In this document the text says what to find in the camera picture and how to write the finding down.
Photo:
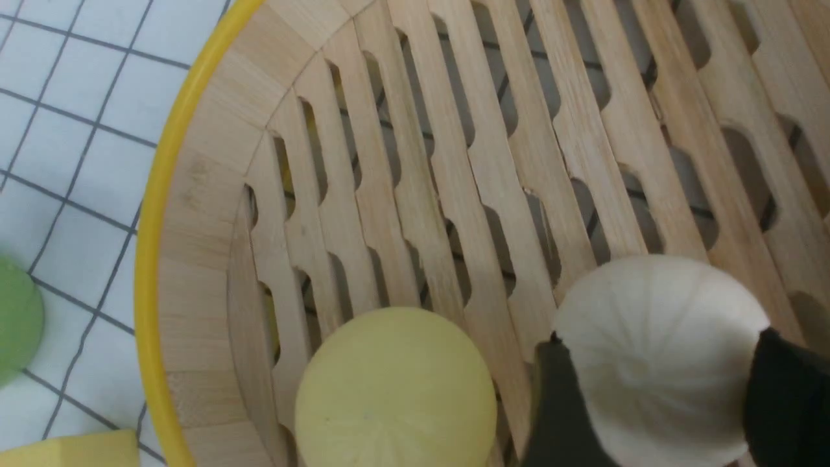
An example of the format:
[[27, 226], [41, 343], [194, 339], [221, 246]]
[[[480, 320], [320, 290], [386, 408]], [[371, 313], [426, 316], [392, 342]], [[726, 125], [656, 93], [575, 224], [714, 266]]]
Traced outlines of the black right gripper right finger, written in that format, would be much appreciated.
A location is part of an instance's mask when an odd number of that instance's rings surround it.
[[756, 466], [829, 464], [829, 361], [760, 332], [747, 386], [743, 428]]

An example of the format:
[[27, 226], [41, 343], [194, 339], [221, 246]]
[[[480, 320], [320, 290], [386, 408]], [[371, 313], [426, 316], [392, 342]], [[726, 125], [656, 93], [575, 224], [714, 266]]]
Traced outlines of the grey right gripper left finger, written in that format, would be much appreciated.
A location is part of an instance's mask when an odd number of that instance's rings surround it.
[[600, 444], [571, 352], [555, 332], [536, 346], [531, 431], [522, 466], [614, 466]]

